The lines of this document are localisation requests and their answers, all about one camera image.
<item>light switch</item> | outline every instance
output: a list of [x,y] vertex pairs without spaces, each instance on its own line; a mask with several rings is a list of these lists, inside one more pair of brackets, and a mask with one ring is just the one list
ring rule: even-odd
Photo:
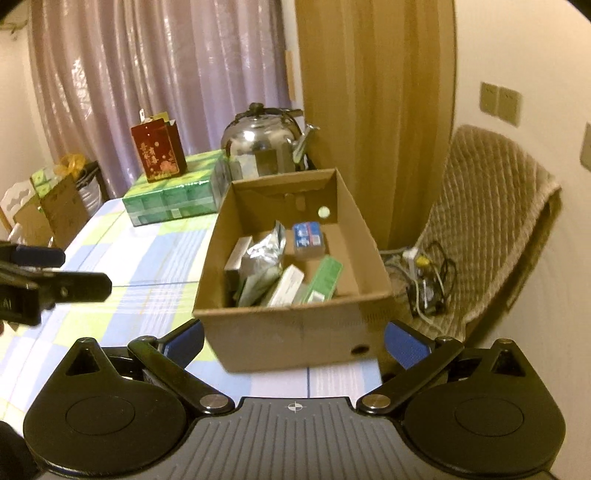
[[499,87],[490,83],[480,84],[480,111],[496,116]]
[[587,124],[583,146],[581,147],[581,165],[591,170],[591,124]]
[[521,113],[521,94],[508,88],[499,89],[499,103],[496,114],[505,122],[519,125],[519,115]]

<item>table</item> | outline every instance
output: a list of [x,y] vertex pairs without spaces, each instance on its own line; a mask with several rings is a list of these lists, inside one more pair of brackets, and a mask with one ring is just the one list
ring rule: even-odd
[[[25,412],[57,364],[84,336],[102,346],[163,334],[191,318],[216,215],[133,227],[120,200],[106,202],[66,249],[64,270],[104,272],[104,303],[58,305],[39,327],[0,337],[0,419],[22,433]],[[291,371],[229,374],[209,344],[187,370],[236,403],[254,397],[349,397],[355,404],[380,383],[377,361]]]

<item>kettle handle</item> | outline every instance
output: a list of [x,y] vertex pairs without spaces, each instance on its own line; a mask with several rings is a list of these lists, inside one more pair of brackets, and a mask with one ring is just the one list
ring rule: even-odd
[[297,125],[297,122],[294,118],[298,116],[303,116],[304,111],[301,108],[265,108],[265,106],[262,103],[253,102],[248,106],[248,110],[246,112],[237,113],[234,117],[234,120],[226,127],[226,129],[228,129],[228,127],[236,125],[243,118],[257,115],[281,115],[283,117],[287,117],[291,122]]

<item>white wall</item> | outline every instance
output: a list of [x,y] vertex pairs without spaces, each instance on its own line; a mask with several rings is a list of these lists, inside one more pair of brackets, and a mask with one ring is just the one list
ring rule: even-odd
[[[515,339],[567,425],[553,473],[591,475],[591,172],[579,163],[591,122],[591,23],[566,0],[456,0],[455,124],[518,141],[563,187],[563,210],[511,312],[485,341]],[[521,125],[479,111],[486,81],[523,94]]]
[[[23,2],[6,22],[26,19],[27,11],[28,2]],[[27,27],[16,40],[0,31],[0,145],[0,198],[14,183],[52,164],[34,97]],[[0,225],[0,238],[5,235]]]

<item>curtain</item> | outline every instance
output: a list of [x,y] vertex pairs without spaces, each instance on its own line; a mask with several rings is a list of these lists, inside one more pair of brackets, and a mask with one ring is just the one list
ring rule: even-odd
[[190,155],[249,103],[289,105],[279,0],[32,0],[30,25],[51,153],[97,160],[114,196],[141,173],[141,108],[167,111]]

